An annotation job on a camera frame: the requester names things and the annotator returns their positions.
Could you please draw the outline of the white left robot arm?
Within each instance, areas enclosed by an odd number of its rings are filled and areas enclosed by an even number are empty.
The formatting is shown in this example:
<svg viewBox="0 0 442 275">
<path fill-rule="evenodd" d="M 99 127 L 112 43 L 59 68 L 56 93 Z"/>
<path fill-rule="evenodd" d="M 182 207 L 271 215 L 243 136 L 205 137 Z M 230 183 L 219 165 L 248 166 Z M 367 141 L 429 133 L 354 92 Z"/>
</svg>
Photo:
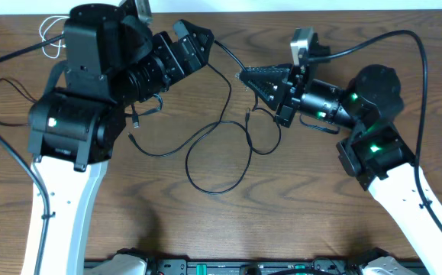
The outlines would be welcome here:
<svg viewBox="0 0 442 275">
<path fill-rule="evenodd" d="M 208 63 L 215 37 L 185 20 L 154 34 L 146 1 L 72 8 L 66 59 L 29 112 L 24 171 L 34 182 L 22 273 L 81 274 L 92 209 L 126 108 L 169 90 Z"/>
</svg>

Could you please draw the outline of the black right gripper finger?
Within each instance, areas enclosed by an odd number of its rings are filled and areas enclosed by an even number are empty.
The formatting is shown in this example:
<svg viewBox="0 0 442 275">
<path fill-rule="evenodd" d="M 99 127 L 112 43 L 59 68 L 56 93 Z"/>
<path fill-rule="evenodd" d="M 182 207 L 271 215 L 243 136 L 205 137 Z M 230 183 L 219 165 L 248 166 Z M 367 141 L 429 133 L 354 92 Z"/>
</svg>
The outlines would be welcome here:
<svg viewBox="0 0 442 275">
<path fill-rule="evenodd" d="M 240 81 L 273 111 L 282 104 L 289 90 L 288 74 L 240 74 Z"/>
<path fill-rule="evenodd" d="M 279 82 L 285 79 L 290 71 L 292 65 L 289 63 L 272 65 L 272 66 L 258 66 L 247 67 L 239 74 L 239 79 L 243 82 L 249 80 L 262 82 Z"/>
</svg>

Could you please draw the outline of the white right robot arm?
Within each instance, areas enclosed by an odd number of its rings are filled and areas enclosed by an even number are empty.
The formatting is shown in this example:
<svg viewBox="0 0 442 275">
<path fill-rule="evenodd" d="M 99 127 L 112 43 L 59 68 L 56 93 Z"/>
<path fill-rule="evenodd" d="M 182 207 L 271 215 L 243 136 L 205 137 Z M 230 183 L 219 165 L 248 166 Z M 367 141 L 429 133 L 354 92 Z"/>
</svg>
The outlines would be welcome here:
<svg viewBox="0 0 442 275">
<path fill-rule="evenodd" d="M 442 204 L 420 166 L 421 152 L 402 139 L 394 120 L 404 108 L 393 68 L 364 67 L 346 88 L 319 80 L 320 63 L 334 59 L 311 28 L 299 28 L 290 43 L 293 61 L 246 67 L 240 81 L 289 127 L 294 118 L 317 120 L 315 129 L 349 136 L 337 143 L 345 172 L 392 216 L 430 274 L 442 274 Z"/>
</svg>

